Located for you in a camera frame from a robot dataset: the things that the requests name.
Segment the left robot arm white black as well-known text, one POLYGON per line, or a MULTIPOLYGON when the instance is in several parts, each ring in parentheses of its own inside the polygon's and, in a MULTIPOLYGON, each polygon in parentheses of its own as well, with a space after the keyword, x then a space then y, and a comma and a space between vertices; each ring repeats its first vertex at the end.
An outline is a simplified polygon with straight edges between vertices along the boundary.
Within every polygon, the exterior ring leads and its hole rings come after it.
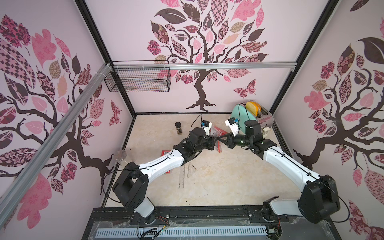
POLYGON ((137 165, 128 163, 121 170, 112 191, 128 213, 137 213, 145 224, 152 224, 158 216, 155 205, 146 198, 148 186, 166 172, 194 160, 203 150, 213 151, 217 137, 206 135, 202 128, 194 128, 187 138, 153 161, 137 165))

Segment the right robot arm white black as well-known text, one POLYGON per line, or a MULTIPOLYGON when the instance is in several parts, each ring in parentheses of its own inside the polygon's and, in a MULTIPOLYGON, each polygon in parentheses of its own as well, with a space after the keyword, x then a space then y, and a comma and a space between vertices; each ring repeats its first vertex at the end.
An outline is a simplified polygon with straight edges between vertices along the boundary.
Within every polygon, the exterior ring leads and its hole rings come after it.
POLYGON ((239 133, 239 120, 225 121, 231 132, 218 137, 218 141, 233 149, 246 148, 262 160, 276 167, 301 191, 299 199, 273 197, 263 203, 262 215, 267 222, 274 222, 279 216, 304 217, 317 224, 341 209, 344 200, 339 196, 336 181, 329 175, 321 176, 302 166, 270 139, 263 137, 258 121, 245 121, 243 134, 239 133))

